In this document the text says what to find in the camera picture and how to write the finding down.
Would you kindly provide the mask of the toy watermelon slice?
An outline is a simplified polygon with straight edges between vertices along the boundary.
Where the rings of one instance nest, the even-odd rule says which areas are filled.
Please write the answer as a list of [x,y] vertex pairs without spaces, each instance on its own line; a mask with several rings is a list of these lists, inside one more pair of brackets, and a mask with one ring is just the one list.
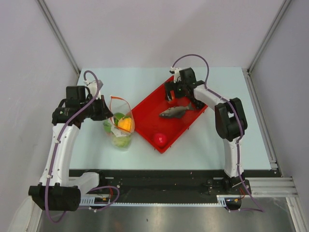
[[114,114],[113,114],[114,124],[117,125],[117,124],[118,124],[118,121],[119,121],[120,119],[124,118],[124,117],[125,117],[125,115],[122,114],[122,113],[120,113],[120,112],[114,113]]

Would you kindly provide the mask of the clear zip top bag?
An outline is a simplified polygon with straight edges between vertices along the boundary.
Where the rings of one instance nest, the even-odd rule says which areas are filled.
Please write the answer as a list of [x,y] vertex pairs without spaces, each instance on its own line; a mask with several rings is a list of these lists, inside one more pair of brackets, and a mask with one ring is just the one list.
[[111,144],[120,150],[128,150],[135,131],[135,120],[128,101],[111,96],[108,106],[113,116],[103,122],[103,128]]

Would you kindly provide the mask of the toy yellow orange mango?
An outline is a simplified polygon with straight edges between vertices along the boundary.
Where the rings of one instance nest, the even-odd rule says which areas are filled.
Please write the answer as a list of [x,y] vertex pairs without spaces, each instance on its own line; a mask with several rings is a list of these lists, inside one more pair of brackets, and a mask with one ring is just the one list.
[[130,117],[124,117],[118,121],[118,128],[125,131],[133,131],[134,130],[134,120]]

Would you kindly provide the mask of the toy green cabbage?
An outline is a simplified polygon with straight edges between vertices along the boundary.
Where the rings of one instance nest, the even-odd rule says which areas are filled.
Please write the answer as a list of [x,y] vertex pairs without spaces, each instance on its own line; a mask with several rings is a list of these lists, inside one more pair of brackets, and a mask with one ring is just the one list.
[[111,136],[112,144],[118,148],[127,148],[131,143],[131,136],[116,137]]

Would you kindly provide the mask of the toy whole watermelon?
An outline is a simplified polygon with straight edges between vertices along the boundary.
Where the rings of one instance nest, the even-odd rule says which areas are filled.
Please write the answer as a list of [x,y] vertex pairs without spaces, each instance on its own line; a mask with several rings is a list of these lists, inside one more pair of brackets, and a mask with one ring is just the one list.
[[109,123],[108,120],[103,121],[103,128],[104,128],[104,131],[106,133],[110,133],[111,132],[111,127],[112,127],[112,125]]

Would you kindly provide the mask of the toy red orange tomato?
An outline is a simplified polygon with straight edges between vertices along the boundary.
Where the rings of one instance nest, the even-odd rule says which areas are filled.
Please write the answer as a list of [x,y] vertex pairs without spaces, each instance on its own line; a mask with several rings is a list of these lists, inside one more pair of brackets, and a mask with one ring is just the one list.
[[119,137],[121,135],[121,132],[118,130],[118,128],[112,127],[111,134],[113,134],[116,137]]

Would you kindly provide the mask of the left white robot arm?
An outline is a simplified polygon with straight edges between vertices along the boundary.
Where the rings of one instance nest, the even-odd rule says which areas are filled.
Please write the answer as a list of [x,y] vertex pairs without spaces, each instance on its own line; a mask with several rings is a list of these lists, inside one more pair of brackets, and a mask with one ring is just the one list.
[[28,194],[42,210],[75,211],[81,197],[93,190],[102,193],[105,179],[99,174],[87,172],[75,180],[69,180],[72,150],[81,124],[89,118],[104,121],[113,116],[100,94],[102,83],[86,86],[69,86],[63,99],[52,114],[53,137],[48,160],[39,183],[30,186]]

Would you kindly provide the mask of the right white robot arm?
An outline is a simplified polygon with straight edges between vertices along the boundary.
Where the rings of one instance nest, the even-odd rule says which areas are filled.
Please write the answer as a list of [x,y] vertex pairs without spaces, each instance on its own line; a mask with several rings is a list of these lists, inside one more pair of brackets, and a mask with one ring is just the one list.
[[211,90],[206,82],[196,80],[192,68],[172,67],[170,73],[173,79],[164,84],[167,101],[187,97],[196,108],[205,104],[215,114],[215,128],[224,143],[225,175],[221,181],[209,181],[207,186],[223,188],[228,194],[250,195],[250,185],[243,176],[240,156],[241,139],[248,127],[241,100],[228,100]]

